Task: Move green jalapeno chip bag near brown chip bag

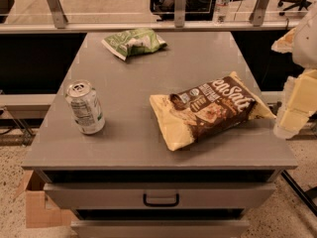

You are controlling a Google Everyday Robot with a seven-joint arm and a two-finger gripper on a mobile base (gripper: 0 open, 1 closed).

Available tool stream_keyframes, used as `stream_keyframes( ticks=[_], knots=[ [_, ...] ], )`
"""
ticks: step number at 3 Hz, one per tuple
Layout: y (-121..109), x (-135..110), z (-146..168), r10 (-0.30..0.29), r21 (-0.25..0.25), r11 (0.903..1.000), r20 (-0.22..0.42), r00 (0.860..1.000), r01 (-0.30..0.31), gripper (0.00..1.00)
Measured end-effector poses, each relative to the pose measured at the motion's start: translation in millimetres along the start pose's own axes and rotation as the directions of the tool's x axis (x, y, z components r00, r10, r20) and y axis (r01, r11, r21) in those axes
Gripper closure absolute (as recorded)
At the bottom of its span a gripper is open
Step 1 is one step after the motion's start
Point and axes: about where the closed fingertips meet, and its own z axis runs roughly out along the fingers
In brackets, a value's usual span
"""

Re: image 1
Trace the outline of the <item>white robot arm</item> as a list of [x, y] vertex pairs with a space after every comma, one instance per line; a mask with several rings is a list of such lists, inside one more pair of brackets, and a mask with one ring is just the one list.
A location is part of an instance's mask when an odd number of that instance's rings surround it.
[[275, 41], [271, 49], [291, 53], [293, 62], [304, 68], [299, 76], [287, 78], [273, 128], [276, 137], [290, 139], [317, 112], [317, 5], [295, 28]]

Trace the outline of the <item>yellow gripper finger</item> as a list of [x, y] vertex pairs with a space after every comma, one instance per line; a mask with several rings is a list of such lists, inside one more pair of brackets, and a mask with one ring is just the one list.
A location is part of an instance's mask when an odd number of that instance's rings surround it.
[[317, 112], [317, 69], [305, 69], [298, 77], [289, 76], [281, 102], [273, 133], [277, 138], [290, 139]]
[[293, 50], [295, 31], [295, 28], [289, 30], [285, 35], [273, 43], [271, 49], [281, 54], [291, 53]]

